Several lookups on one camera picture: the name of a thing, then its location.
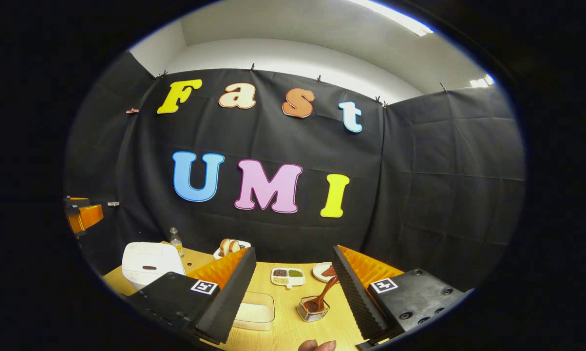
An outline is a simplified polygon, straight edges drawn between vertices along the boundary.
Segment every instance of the black fabric curtain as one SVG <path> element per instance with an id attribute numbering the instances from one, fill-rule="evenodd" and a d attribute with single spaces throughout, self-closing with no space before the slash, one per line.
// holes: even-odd
<path id="1" fill-rule="evenodd" d="M 170 84 L 200 79 L 178 110 L 158 114 Z M 256 88 L 249 109 L 218 104 L 229 84 Z M 293 88 L 311 90 L 313 112 L 284 115 Z M 340 102 L 362 111 L 361 133 L 342 122 Z M 134 107 L 132 117 L 126 110 Z M 190 152 L 190 185 L 206 182 L 202 156 L 224 156 L 217 192 L 192 202 L 174 191 L 176 152 Z M 466 290 L 498 261 L 517 224 L 524 151 L 515 115 L 499 89 L 460 89 L 382 108 L 371 98 L 315 80 L 266 71 L 209 69 L 153 79 L 126 53 L 81 107 L 67 151 L 66 195 L 103 203 L 104 220 L 81 245 L 106 273 L 132 241 L 168 239 L 211 253 L 223 238 L 256 247 L 266 262 L 323 262 L 341 244 L 407 271 L 423 268 Z M 254 159 L 271 179 L 284 164 L 302 168 L 295 213 L 235 208 Z M 340 218 L 320 215 L 328 174 L 349 177 Z M 117 208 L 107 201 L 119 201 Z"/>

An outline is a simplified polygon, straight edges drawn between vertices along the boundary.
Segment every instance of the light blue letter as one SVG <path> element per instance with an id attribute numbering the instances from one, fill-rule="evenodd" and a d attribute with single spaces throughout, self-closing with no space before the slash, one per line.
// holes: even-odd
<path id="1" fill-rule="evenodd" d="M 204 154 L 202 160 L 206 163 L 206 179 L 204 187 L 196 190 L 191 187 L 189 177 L 191 175 L 191 164 L 195 161 L 194 153 L 178 151 L 172 155 L 174 159 L 174 189 L 181 198 L 193 202 L 204 202 L 210 200 L 217 192 L 217 175 L 219 165 L 224 162 L 224 156 L 220 154 Z"/>
<path id="2" fill-rule="evenodd" d="M 356 103 L 352 101 L 341 102 L 338 107 L 342 108 L 342 122 L 353 133 L 360 133 L 362 125 L 356 122 L 356 116 L 361 116 L 362 111 L 356 108 Z"/>

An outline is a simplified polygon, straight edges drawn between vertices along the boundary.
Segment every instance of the human hand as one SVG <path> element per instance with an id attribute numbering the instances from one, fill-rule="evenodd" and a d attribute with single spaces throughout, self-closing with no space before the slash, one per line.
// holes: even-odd
<path id="1" fill-rule="evenodd" d="M 336 341 L 331 340 L 324 342 L 321 345 L 317 344 L 316 340 L 306 340 L 299 345 L 297 351 L 334 351 L 336 349 Z"/>

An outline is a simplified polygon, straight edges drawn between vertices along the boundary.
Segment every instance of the wooden spoon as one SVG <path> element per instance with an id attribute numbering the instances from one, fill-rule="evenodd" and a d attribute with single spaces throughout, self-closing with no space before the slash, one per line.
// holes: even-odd
<path id="1" fill-rule="evenodd" d="M 325 285 L 321 295 L 318 295 L 317 297 L 313 298 L 310 301 L 304 302 L 303 306 L 306 308 L 306 310 L 310 313 L 323 311 L 323 309 L 324 309 L 323 299 L 325 298 L 325 294 L 328 292 L 328 290 L 331 287 L 333 287 L 333 285 L 336 282 L 338 282 L 338 277 L 337 276 L 332 277 L 332 279 L 330 279 L 330 281 L 328 281 L 327 284 Z"/>

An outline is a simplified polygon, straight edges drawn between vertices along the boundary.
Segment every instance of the glass bottle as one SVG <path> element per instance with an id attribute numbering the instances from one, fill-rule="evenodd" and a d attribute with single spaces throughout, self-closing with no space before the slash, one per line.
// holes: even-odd
<path id="1" fill-rule="evenodd" d="M 174 247 L 178 250 L 179 257 L 184 256 L 184 251 L 182 251 L 182 241 L 180 240 L 180 237 L 178 236 L 178 229 L 176 229 L 175 227 L 171 227 L 170 233 L 172 234 L 172 237 L 170 239 L 170 244 L 174 245 Z"/>

